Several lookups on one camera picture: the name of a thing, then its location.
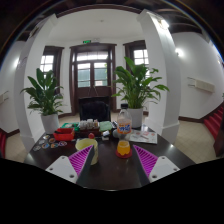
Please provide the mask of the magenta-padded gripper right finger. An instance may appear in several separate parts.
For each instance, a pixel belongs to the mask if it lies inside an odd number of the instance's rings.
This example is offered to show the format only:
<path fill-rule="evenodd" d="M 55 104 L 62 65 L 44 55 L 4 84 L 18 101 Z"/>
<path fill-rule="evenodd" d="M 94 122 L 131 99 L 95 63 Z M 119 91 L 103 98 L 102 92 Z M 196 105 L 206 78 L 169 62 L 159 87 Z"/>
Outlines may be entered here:
<path fill-rule="evenodd" d="M 133 155 L 141 184 L 155 182 L 179 171 L 179 168 L 166 156 L 157 157 L 137 145 L 133 146 Z"/>

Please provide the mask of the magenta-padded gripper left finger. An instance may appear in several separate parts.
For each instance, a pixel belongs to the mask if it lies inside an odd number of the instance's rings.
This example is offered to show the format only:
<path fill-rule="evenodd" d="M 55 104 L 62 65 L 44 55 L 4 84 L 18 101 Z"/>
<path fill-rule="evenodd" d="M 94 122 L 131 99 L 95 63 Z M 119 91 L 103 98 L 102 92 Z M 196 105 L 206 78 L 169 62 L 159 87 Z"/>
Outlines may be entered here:
<path fill-rule="evenodd" d="M 81 174 L 88 170 L 94 156 L 94 146 L 90 145 L 69 157 L 62 155 L 55 160 L 47 171 L 72 183 L 81 179 Z"/>

